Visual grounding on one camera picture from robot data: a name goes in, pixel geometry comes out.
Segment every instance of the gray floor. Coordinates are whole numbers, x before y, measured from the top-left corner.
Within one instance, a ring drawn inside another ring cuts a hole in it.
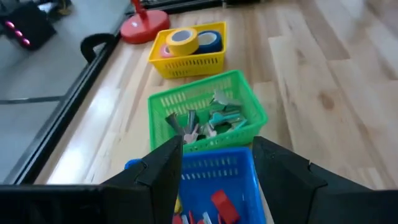
[[[81,40],[111,32],[128,0],[73,1],[73,12],[54,24],[57,34],[26,52],[0,37],[0,99],[64,95],[86,65]],[[36,137],[57,103],[0,105],[0,182]]]

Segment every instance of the green basket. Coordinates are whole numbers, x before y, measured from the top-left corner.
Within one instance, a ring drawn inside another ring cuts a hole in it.
[[[238,130],[222,133],[213,138],[185,144],[183,151],[204,151],[250,143],[267,122],[268,117],[243,73],[239,70],[231,70],[150,96],[148,113],[151,150],[175,136],[175,131],[165,120],[173,112],[178,114],[177,119],[181,126],[187,125],[188,110],[196,110],[199,123],[206,123],[209,117],[209,102],[213,98],[215,89],[221,89],[228,97],[243,102],[242,112],[248,124]]]

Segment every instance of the tape roll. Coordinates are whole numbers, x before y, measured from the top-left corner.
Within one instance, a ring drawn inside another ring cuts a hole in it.
[[[177,29],[166,38],[170,53],[174,56],[186,56],[198,50],[198,32],[192,28]]]
[[[215,30],[206,30],[198,34],[199,48],[195,54],[207,54],[223,50],[221,34]]]
[[[169,47],[167,46],[167,44],[164,44],[163,46],[160,47],[160,56],[162,58],[171,58],[174,57],[169,50]]]

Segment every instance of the plastic basket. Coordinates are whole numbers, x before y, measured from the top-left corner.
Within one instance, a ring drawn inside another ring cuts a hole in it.
[[[226,50],[226,23],[216,22],[192,26],[198,32],[216,30],[223,39],[223,50],[215,53],[189,55],[174,58],[161,58],[160,47],[165,44],[166,37],[175,29],[160,31],[150,50],[148,62],[152,63],[164,78],[190,77],[194,75],[212,75],[223,71]]]
[[[268,118],[242,72],[232,70],[150,96],[148,109],[151,149],[156,149],[175,135],[175,131],[165,121],[173,112],[179,114],[177,118],[181,126],[187,125],[188,110],[193,109],[197,111],[200,124],[206,123],[210,110],[209,102],[215,89],[223,90],[227,96],[244,103],[242,113],[248,120],[247,125],[213,138],[185,144],[183,151],[203,151],[250,143]]]
[[[211,222],[218,223],[211,195],[221,189],[241,216],[237,223],[266,223],[249,148],[234,147],[183,155],[179,188],[183,214],[188,216],[191,211],[195,220],[199,221],[207,212]]]

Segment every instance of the pink tape roll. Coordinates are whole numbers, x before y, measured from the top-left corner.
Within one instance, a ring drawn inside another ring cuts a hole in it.
[[[163,46],[160,47],[160,56],[162,58],[173,57],[173,55],[169,51],[169,48],[167,47],[167,44],[164,44]]]

